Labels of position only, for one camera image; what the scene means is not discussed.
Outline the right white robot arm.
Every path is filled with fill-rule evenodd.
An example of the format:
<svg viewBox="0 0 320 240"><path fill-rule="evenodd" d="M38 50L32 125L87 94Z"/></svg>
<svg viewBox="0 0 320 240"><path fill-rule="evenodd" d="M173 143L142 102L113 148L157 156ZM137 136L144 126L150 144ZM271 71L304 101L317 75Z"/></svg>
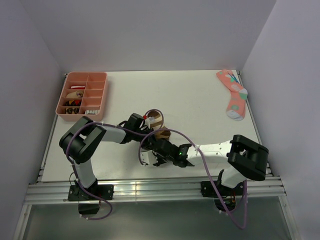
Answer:
<svg viewBox="0 0 320 240"><path fill-rule="evenodd" d="M228 164L220 171L216 185L222 195L229 194L239 183L249 179L266 179L269 150L243 135L234 135L230 141L193 146L191 143L180 146L167 139L147 139L148 151L140 154L145 165L159 167L172 163L180 168L195 167L206 163Z"/></svg>

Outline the brown striped sock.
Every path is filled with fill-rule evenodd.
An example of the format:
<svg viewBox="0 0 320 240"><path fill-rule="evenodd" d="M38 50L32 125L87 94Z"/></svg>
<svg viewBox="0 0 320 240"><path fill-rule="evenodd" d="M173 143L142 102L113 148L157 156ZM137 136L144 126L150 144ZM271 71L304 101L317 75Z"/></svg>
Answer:
<svg viewBox="0 0 320 240"><path fill-rule="evenodd" d="M162 114L157 110L150 110L147 114L148 117L154 117L155 123L152 124L149 128L153 129L154 131L159 130L155 133L156 139L165 139L169 140L171 133L168 131L164 124L164 118Z"/></svg>

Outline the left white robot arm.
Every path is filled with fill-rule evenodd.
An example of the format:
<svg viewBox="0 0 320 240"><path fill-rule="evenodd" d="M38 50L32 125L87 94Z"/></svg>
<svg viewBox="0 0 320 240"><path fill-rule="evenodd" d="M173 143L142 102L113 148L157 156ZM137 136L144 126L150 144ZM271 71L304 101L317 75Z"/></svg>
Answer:
<svg viewBox="0 0 320 240"><path fill-rule="evenodd" d="M61 137L59 146L81 184L79 194L82 197L91 200L98 193L97 178L93 172L91 158L100 142L117 144L141 142L145 135L152 131L144 124L144 118L137 113L131 114L128 120L119 125L96 122L83 116Z"/></svg>

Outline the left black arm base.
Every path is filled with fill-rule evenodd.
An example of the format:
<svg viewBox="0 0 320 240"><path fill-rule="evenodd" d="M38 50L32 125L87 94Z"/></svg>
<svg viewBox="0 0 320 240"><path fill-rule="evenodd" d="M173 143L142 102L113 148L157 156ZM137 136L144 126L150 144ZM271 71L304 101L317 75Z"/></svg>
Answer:
<svg viewBox="0 0 320 240"><path fill-rule="evenodd" d="M107 201L113 199L113 193L113 184L98 184L92 189L93 195ZM78 184L69 187L67 200L69 202L78 202L78 213L86 217L96 215L100 210L102 202L102 200L85 193Z"/></svg>

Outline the white black striped sock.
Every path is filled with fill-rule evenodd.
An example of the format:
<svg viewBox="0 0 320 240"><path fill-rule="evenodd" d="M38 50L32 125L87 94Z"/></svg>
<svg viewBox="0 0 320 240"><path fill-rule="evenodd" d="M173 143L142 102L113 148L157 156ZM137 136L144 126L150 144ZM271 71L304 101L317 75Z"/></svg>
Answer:
<svg viewBox="0 0 320 240"><path fill-rule="evenodd" d="M99 109L87 109L85 110L85 115L98 115L100 113Z"/></svg>

